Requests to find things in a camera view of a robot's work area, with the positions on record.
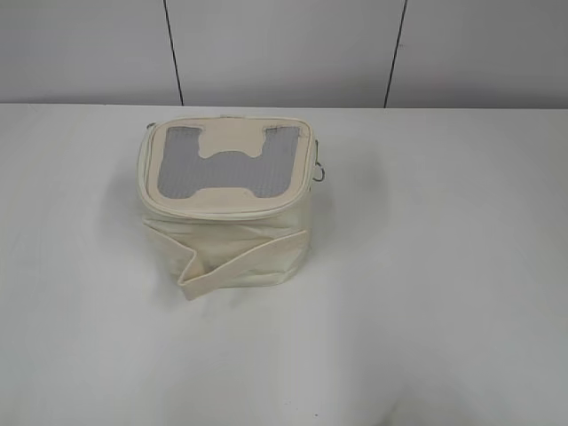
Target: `table surface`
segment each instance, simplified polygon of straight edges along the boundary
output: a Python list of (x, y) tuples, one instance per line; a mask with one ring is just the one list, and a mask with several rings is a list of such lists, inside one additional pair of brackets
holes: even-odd
[[(294, 279), (188, 303), (138, 147), (218, 114), (327, 179)], [(568, 424), (567, 162), (568, 111), (1, 105), (0, 424)]]

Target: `fabric strap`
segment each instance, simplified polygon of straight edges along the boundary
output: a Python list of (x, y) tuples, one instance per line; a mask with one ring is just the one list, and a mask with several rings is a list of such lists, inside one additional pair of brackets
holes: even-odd
[(282, 256), (290, 250), (298, 249), (301, 253), (309, 239), (309, 233), (305, 230), (280, 237), (256, 246), (213, 271), (205, 273), (203, 262), (193, 248), (180, 244), (150, 226), (147, 227), (149, 232), (154, 234), (154, 241), (161, 246), (166, 257), (178, 263), (171, 265), (172, 269), (182, 270), (177, 284), (184, 291), (187, 300), (193, 300), (218, 288), (232, 287), (231, 280), (261, 264), (273, 261), (276, 256)]

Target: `pet carrier bag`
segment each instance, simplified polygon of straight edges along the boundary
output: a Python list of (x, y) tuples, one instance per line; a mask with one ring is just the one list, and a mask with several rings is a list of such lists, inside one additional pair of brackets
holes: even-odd
[(300, 120), (148, 126), (138, 157), (145, 225), (188, 300), (280, 284), (297, 271), (310, 241), (317, 156), (312, 128)]

